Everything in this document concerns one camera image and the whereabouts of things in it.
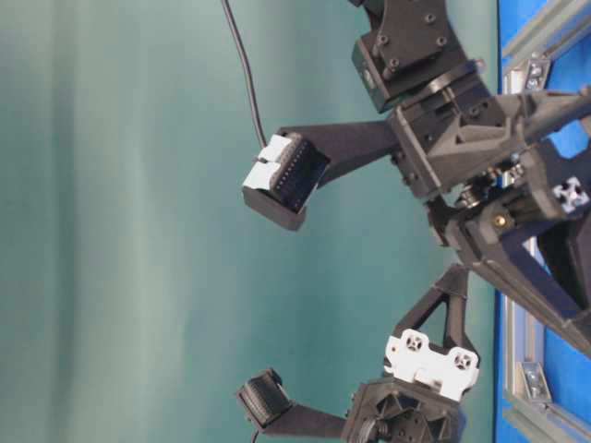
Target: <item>white connector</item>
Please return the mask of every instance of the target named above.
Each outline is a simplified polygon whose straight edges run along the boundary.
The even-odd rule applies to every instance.
[[[279,171],[279,160],[283,150],[292,143],[292,139],[273,135],[269,144],[260,152],[257,162],[250,170],[242,186],[251,189],[271,190],[271,179]]]
[[[407,383],[420,382],[441,396],[460,401],[464,392],[478,380],[478,355],[455,347],[447,354],[429,347],[428,336],[406,329],[400,339],[391,336],[386,345],[390,367],[384,370]]]

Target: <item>teal backdrop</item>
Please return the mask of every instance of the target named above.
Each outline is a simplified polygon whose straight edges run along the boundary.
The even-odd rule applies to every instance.
[[[492,90],[495,3],[449,2]],[[232,4],[268,135],[378,118],[360,10]],[[297,234],[244,206],[258,145],[217,1],[0,2],[0,97],[2,442],[247,442],[233,393],[269,365],[343,414],[452,261],[387,160],[322,189]],[[464,441],[491,441],[494,296],[470,297]]]

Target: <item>bolt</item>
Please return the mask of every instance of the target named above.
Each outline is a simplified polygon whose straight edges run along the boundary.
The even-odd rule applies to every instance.
[[[366,69],[363,71],[363,79],[366,81],[371,90],[376,89],[376,83],[373,81],[373,77],[371,76],[369,70]]]
[[[388,36],[387,35],[380,34],[378,36],[378,45],[379,46],[385,46],[385,45],[387,45],[388,44],[388,41],[389,41],[389,39],[388,39]]]
[[[539,82],[537,81],[537,78],[530,78],[529,80],[527,80],[527,88],[529,90],[534,90],[538,87],[539,87]]]
[[[392,71],[395,71],[399,65],[400,65],[400,60],[398,60],[397,58],[391,58],[390,61],[388,62],[388,68],[391,69]]]
[[[507,225],[507,218],[502,215],[496,215],[494,219],[492,219],[493,224],[498,228],[504,228]]]
[[[529,71],[530,76],[532,77],[542,77],[542,70],[541,66],[539,65],[532,65],[531,70]]]

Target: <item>blue surface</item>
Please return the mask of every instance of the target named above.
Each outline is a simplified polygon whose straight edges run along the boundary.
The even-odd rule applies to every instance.
[[[515,33],[545,4],[542,0],[500,0],[500,39],[502,48]],[[575,91],[591,83],[591,37],[577,43],[554,63],[549,77],[549,90]],[[586,147],[587,137],[580,125],[570,124],[551,136],[561,155],[570,158]],[[497,356],[502,356],[502,318],[497,313]],[[591,361],[551,331],[546,331],[545,369],[555,402],[566,410],[591,422]],[[510,407],[502,399],[502,360],[497,359],[496,441],[525,442],[514,428],[502,419],[503,408]]]
[[[499,0],[499,38],[500,50],[519,32],[546,0]]]
[[[527,443],[527,440],[512,427],[507,420],[502,418],[502,412],[505,409],[511,409],[511,404],[502,398],[502,299],[499,292],[496,293],[497,297],[497,328],[495,335],[497,340],[495,342],[495,354],[497,355],[497,386],[496,386],[496,414],[495,414],[495,441],[497,443]]]
[[[577,43],[556,61],[549,78],[549,90],[579,90],[591,83],[591,36]],[[578,122],[551,137],[565,157],[583,150],[587,136]],[[546,331],[546,376],[554,401],[591,423],[591,361]]]

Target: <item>black cable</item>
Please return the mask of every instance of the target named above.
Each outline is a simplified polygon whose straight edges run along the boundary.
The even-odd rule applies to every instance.
[[[265,138],[265,134],[262,131],[262,125],[260,124],[259,106],[257,105],[257,94],[255,93],[255,87],[252,81],[252,73],[250,72],[250,64],[248,63],[247,52],[245,51],[244,45],[242,44],[242,37],[240,37],[240,32],[238,31],[238,27],[236,26],[234,14],[232,14],[232,8],[230,7],[228,0],[222,0],[222,6],[223,12],[225,13],[225,17],[228,20],[228,25],[230,25],[230,31],[232,32],[232,37],[234,37],[234,43],[236,45],[236,49],[238,50],[240,61],[242,62],[244,77],[247,81],[247,92],[248,100],[250,101],[250,113],[252,114],[252,122],[255,125],[255,131],[257,132],[257,138],[259,139],[260,146],[262,148],[265,148],[267,146],[267,139]]]

